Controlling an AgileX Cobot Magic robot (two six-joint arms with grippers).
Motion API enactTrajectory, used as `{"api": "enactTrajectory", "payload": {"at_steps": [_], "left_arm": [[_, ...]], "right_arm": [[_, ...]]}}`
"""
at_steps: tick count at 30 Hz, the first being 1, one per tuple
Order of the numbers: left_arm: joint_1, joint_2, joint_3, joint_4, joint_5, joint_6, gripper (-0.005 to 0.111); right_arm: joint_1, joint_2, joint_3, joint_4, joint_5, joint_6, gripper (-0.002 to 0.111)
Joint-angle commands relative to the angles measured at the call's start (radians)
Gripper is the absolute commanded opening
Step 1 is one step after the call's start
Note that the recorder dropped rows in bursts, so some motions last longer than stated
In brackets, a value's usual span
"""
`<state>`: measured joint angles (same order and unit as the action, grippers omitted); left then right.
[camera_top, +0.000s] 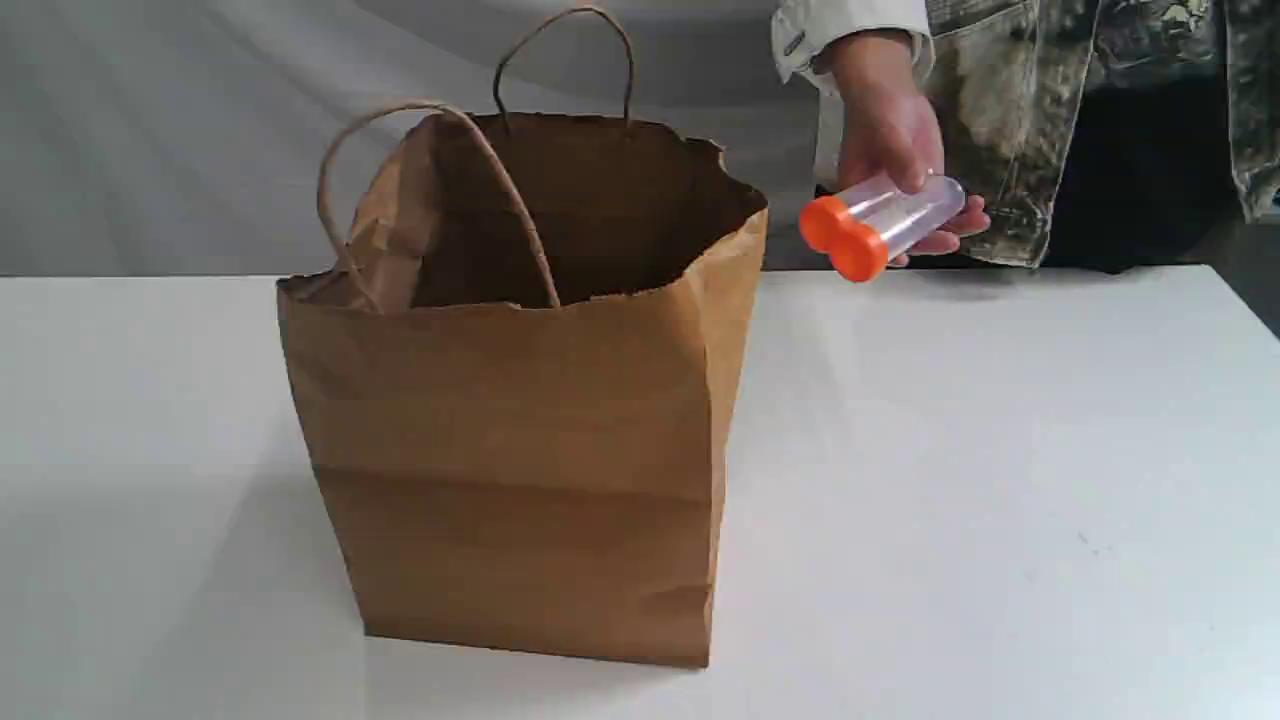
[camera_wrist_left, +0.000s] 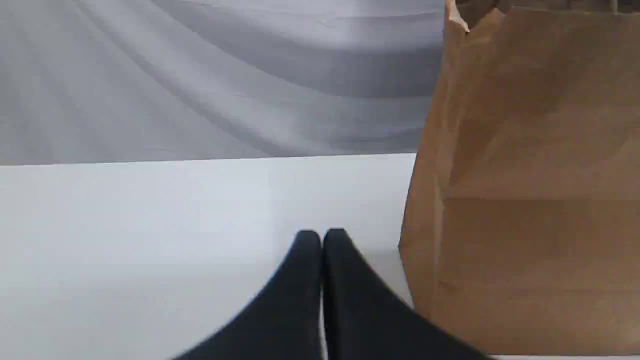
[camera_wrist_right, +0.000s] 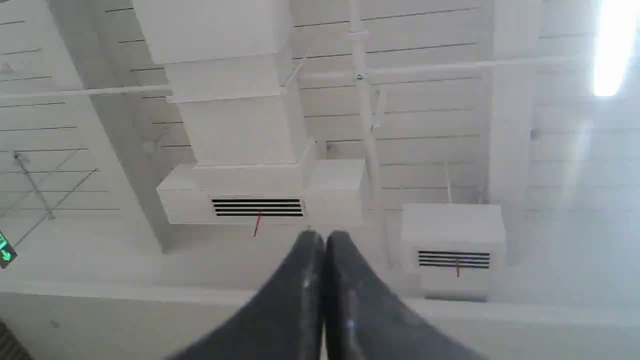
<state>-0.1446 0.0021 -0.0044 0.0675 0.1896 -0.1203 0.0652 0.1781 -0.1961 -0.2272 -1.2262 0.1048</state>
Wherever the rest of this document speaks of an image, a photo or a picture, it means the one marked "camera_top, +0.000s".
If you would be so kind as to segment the person's right hand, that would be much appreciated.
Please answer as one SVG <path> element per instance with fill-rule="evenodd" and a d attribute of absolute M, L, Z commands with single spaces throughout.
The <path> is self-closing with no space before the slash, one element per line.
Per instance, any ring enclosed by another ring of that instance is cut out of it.
<path fill-rule="evenodd" d="M 940 124 L 914 76 L 914 37 L 867 29 L 833 41 L 822 56 L 844 105 L 835 188 L 876 177 L 916 193 L 945 172 Z"/>

